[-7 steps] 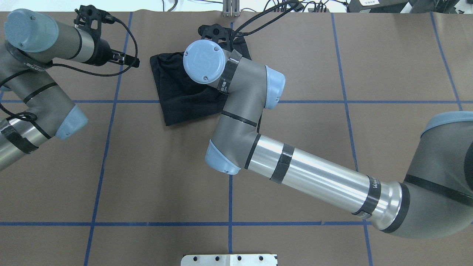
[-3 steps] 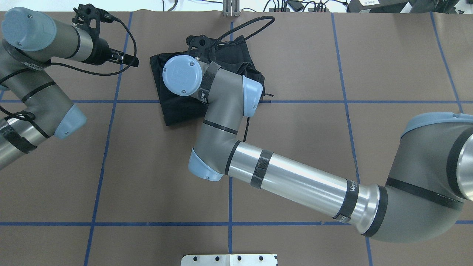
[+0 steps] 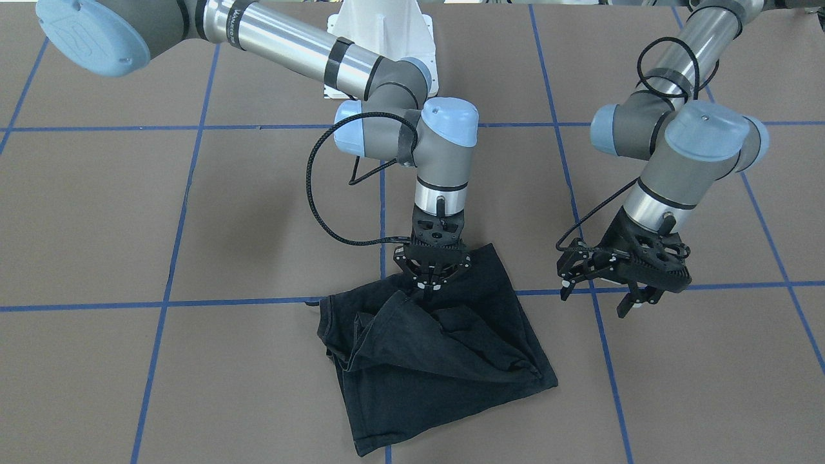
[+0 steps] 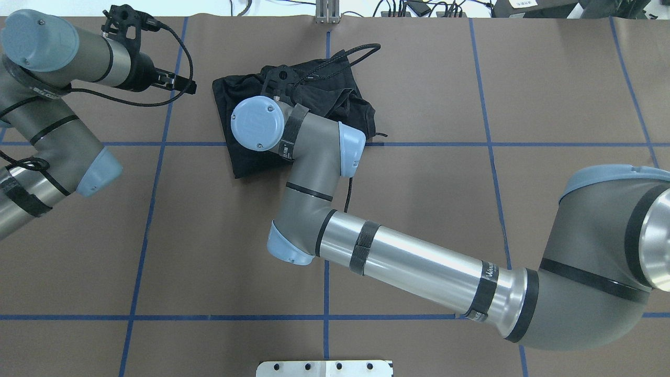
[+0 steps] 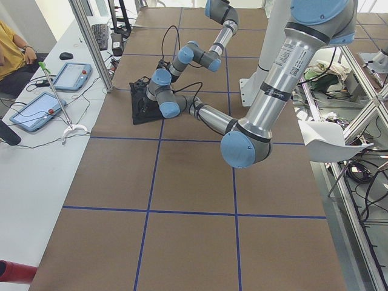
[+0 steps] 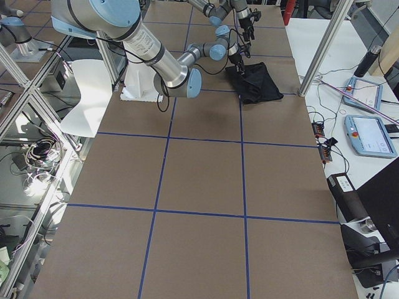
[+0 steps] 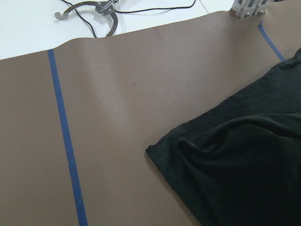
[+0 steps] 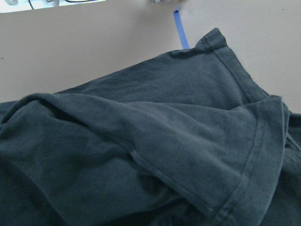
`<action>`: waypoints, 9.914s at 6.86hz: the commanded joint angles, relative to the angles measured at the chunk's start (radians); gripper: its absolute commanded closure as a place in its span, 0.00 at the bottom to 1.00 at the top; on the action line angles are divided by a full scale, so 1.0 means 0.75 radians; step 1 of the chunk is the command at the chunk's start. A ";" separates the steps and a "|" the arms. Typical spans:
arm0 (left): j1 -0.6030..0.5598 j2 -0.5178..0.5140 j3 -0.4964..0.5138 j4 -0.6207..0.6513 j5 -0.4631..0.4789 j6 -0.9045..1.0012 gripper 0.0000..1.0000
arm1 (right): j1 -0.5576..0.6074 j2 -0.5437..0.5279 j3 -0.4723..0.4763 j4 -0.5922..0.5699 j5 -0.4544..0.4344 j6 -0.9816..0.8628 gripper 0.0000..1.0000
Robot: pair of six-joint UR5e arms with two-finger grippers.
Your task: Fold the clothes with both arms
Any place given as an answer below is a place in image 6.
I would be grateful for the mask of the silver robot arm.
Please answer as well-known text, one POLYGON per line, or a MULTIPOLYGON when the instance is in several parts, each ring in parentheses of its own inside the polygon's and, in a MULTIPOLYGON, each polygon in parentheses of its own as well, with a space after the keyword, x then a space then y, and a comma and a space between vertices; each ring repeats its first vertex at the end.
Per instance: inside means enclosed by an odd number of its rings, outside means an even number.
POLYGON ((65 35, 94 39, 98 31, 112 41, 123 42, 128 54, 155 71, 155 90, 167 97, 197 97, 201 90, 201 72, 194 64, 202 57, 219 61, 224 57, 244 69, 239 46, 230 41, 228 26, 222 21, 236 12, 245 44, 254 39, 253 14, 246 1, 223 1, 218 7, 208 1, 190 1, 190 5, 216 26, 216 40, 191 46, 178 59, 152 34, 142 21, 138 1, 52 1, 54 29, 65 35))
POLYGON ((248 7, 247 1, 222 1, 219 6, 215 6, 210 1, 203 0, 188 0, 188 3, 202 12, 214 26, 221 25, 222 21, 230 12, 235 12, 238 17, 239 25, 243 30, 244 41, 249 42, 255 39, 253 24, 260 20, 261 12, 252 11, 252 9, 248 7))

